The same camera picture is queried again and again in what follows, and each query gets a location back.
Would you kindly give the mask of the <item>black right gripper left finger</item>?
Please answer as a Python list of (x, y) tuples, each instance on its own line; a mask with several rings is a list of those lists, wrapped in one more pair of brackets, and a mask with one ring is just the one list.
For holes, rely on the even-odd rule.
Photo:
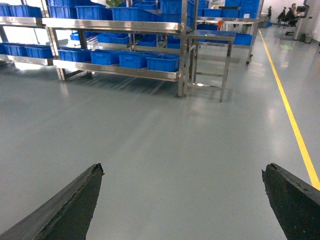
[(2, 240), (85, 240), (104, 170), (93, 164), (56, 195), (0, 235)]

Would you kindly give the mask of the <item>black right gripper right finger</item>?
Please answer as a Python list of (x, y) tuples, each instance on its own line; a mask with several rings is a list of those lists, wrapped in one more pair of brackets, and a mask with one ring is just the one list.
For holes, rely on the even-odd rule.
[(269, 204), (288, 240), (320, 238), (320, 191), (270, 163), (262, 171)]

